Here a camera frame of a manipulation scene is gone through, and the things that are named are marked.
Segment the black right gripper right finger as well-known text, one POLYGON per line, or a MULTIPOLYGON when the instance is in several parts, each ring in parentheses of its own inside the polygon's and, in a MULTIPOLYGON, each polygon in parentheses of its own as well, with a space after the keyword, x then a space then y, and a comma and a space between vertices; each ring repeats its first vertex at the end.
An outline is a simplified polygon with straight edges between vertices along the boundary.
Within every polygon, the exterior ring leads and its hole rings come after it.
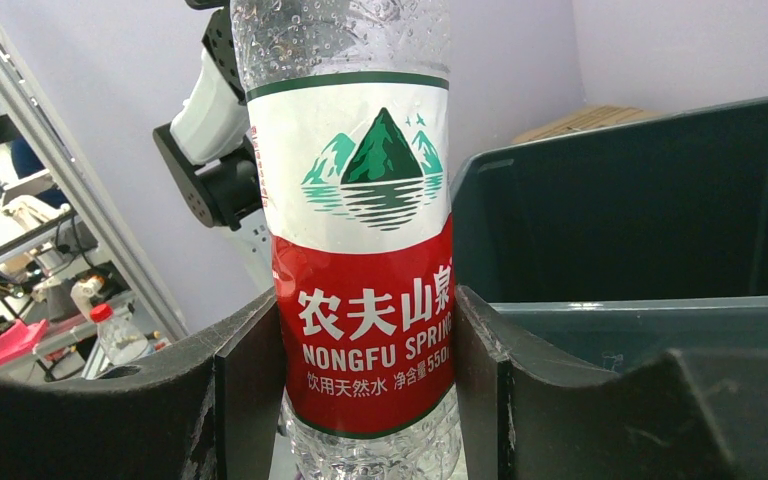
POLYGON ((626 374, 592 365, 456 290, 456 390, 472 479, 731 479, 671 355, 626 374))

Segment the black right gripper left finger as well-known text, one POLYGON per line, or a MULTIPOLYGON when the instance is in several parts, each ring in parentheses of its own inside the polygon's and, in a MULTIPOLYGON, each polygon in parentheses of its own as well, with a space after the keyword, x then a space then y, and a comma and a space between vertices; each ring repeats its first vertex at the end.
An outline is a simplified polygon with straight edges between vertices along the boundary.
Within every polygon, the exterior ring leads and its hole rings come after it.
POLYGON ((285 372, 269 291, 94 380, 0 379, 0 479, 265 479, 285 372))

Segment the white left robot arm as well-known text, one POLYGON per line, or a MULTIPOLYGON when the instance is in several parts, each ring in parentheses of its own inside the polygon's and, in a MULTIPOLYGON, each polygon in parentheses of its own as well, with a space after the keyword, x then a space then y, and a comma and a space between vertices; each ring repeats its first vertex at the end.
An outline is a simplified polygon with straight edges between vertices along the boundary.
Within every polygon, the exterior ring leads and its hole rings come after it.
POLYGON ((211 16, 201 39, 196 84, 154 143, 193 215, 208 228, 236 231, 262 207, 245 90, 238 71, 230 3, 188 1, 211 16))

